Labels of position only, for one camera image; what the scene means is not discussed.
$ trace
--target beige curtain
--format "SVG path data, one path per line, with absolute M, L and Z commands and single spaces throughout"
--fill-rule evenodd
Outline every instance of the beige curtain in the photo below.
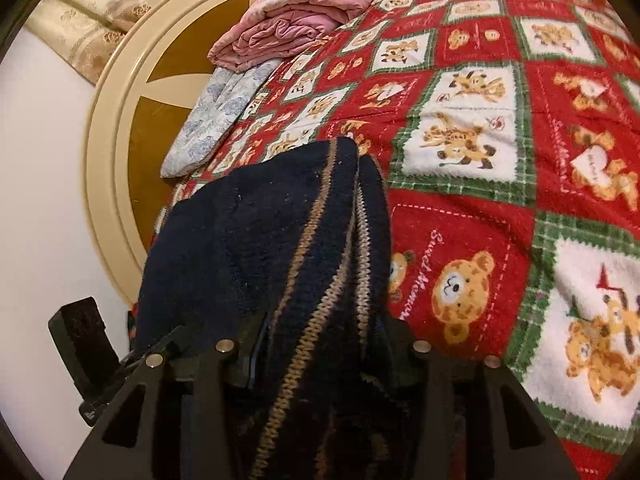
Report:
M 95 83 L 133 24 L 160 0 L 42 0 L 26 27 Z

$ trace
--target white wall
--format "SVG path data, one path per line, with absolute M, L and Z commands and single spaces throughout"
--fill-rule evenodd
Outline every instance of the white wall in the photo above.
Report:
M 93 296 L 116 352 L 127 349 L 127 307 L 102 270 L 81 203 L 93 90 L 24 30 L 0 64 L 0 412 L 45 480 L 62 478 L 88 433 L 47 321 Z

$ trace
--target bedsheet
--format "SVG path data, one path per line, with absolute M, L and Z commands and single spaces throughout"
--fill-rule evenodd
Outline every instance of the bedsheet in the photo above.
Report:
M 640 426 L 640 50 L 605 0 L 374 0 L 281 65 L 160 214 L 349 136 L 388 183 L 388 307 L 502 356 L 584 479 Z

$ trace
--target folded garment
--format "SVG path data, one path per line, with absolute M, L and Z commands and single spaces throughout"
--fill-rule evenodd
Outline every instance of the folded garment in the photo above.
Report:
M 205 164 L 281 62 L 270 59 L 244 73 L 216 68 L 169 148 L 160 175 L 183 176 Z
M 216 41 L 209 60 L 242 72 L 272 57 L 295 56 L 359 16 L 372 0 L 257 0 Z
M 361 374 L 389 265 L 375 161 L 346 137 L 290 150 L 174 207 L 146 261 L 135 350 L 184 325 L 202 352 L 237 340 L 242 320 L 266 308 L 259 395 L 226 405 L 239 476 L 364 478 L 373 467 L 397 478 L 409 414 Z

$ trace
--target bed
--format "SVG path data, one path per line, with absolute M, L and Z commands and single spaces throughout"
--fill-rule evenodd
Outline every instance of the bed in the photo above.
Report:
M 640 50 L 616 11 L 374 0 L 276 69 L 210 162 L 162 181 L 212 71 L 211 31 L 252 1 L 166 0 L 100 78 L 86 204 L 121 295 L 136 302 L 179 200 L 238 166 L 349 136 L 389 187 L 391 313 L 452 354 L 503 356 L 582 478 L 605 478 L 640 428 Z

